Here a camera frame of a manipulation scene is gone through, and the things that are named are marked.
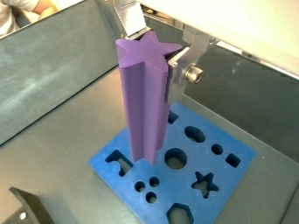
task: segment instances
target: blue shape sorter board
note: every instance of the blue shape sorter board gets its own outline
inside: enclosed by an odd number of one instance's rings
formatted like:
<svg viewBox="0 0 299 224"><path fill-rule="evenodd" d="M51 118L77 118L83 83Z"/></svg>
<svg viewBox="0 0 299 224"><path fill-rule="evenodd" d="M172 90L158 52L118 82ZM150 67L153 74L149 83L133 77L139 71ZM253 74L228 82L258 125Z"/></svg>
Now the blue shape sorter board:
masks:
<svg viewBox="0 0 299 224"><path fill-rule="evenodd" d="M180 102L172 106L155 165L133 162L127 129L90 165L143 223L170 223L184 209L192 223L213 223L257 153Z"/></svg>

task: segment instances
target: small round hole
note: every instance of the small round hole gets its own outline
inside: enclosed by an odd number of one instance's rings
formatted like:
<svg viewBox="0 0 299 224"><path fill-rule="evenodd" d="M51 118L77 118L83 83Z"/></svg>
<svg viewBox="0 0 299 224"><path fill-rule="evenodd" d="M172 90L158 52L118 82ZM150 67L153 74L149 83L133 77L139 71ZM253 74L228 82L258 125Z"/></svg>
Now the small round hole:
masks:
<svg viewBox="0 0 299 224"><path fill-rule="evenodd" d="M143 181L138 181L138 182L135 183L135 190L137 190L138 192L142 192L145 189L146 189L146 183L145 183Z"/></svg>
<svg viewBox="0 0 299 224"><path fill-rule="evenodd" d="M193 126L189 126L186 129L185 129L185 135L196 142L196 143L204 143L205 140L206 140L206 136L204 134L204 132L193 127Z"/></svg>
<svg viewBox="0 0 299 224"><path fill-rule="evenodd" d="M188 155L181 149L170 149L165 153L165 162L174 170L181 170L188 164Z"/></svg>
<svg viewBox="0 0 299 224"><path fill-rule="evenodd" d="M147 195L146 195L146 201L151 204L154 204L157 202L157 195L154 192L150 192Z"/></svg>
<svg viewBox="0 0 299 224"><path fill-rule="evenodd" d="M214 144L212 146L212 151L214 152L214 154L221 155L224 153L224 148L220 144Z"/></svg>
<svg viewBox="0 0 299 224"><path fill-rule="evenodd" d="M158 177L151 177L150 178L150 186L158 187L161 184L159 178Z"/></svg>
<svg viewBox="0 0 299 224"><path fill-rule="evenodd" d="M27 213L21 213L21 220L23 221L27 217Z"/></svg>

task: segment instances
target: square hole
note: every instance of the square hole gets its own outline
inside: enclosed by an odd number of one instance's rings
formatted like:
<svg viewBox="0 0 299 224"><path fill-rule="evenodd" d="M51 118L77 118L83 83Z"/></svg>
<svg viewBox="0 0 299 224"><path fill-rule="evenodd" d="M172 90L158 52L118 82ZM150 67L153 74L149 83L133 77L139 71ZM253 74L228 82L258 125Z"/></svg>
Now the square hole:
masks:
<svg viewBox="0 0 299 224"><path fill-rule="evenodd" d="M229 154L226 161L233 167L236 167L236 168L240 167L241 159L233 153Z"/></svg>

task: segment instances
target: purple star-shaped block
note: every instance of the purple star-shaped block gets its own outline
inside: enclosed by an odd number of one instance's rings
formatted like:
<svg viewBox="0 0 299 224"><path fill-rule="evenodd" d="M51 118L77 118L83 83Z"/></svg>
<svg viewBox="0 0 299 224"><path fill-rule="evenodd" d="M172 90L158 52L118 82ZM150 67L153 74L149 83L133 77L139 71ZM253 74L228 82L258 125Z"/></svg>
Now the purple star-shaped block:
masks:
<svg viewBox="0 0 299 224"><path fill-rule="evenodd" d="M134 161L146 158L154 164L157 151L165 144L170 114L170 105L166 102L166 57L181 49L181 45L159 42L154 31L149 31L141 40L117 41Z"/></svg>

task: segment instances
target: black object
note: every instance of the black object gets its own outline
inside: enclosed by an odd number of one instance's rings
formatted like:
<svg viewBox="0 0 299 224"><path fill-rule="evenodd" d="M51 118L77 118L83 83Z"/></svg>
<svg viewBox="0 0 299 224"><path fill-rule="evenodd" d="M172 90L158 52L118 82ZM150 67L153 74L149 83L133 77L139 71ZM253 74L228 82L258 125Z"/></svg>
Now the black object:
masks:
<svg viewBox="0 0 299 224"><path fill-rule="evenodd" d="M15 187L10 191L21 200L23 207L11 215L3 224L54 224L39 197Z"/></svg>

